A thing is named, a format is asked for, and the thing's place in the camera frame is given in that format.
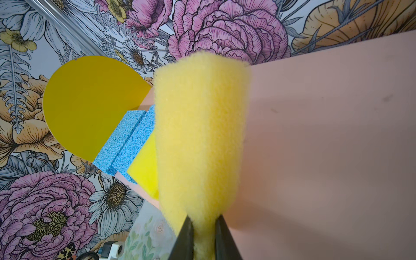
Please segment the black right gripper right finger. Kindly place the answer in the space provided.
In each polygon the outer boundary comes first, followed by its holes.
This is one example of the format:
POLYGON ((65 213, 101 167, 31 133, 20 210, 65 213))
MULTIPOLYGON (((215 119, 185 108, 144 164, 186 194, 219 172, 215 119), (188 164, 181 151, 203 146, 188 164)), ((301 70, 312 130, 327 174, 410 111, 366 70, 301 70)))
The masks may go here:
POLYGON ((220 215, 216 220, 215 258, 216 260, 242 260, 223 215, 220 215))

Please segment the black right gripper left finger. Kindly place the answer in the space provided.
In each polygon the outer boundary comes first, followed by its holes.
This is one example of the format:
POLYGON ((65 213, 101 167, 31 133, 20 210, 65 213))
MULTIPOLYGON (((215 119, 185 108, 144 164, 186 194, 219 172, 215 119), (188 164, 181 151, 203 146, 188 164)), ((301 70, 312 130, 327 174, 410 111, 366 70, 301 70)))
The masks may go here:
POLYGON ((194 229, 189 216, 186 217, 168 260, 193 260, 194 229))

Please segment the bright yellow sponge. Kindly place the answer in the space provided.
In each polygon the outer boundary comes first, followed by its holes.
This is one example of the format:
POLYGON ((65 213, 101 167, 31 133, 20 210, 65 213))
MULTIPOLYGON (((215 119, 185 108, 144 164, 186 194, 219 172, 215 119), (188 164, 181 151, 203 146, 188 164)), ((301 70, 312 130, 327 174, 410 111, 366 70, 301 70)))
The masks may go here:
POLYGON ((152 133, 127 173, 154 200, 159 199, 156 138, 152 133))

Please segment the large blue sponge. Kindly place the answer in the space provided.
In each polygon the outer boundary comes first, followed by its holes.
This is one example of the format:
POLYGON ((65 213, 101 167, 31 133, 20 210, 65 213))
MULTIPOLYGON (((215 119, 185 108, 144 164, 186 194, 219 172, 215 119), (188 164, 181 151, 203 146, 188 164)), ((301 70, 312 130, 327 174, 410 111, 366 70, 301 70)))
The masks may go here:
POLYGON ((145 114, 145 110, 130 110, 123 116, 93 161, 103 173, 115 175, 116 169, 112 165, 145 114))

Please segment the rounded yellow sponge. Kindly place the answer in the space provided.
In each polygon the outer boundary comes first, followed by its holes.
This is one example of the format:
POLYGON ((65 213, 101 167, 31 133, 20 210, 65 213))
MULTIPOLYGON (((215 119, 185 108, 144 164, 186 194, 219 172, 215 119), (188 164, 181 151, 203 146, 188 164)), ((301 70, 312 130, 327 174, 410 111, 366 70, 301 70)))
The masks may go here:
POLYGON ((178 234, 194 229, 194 259, 215 257, 215 222, 235 201, 251 70, 247 62, 194 53, 154 74, 160 209, 178 234))

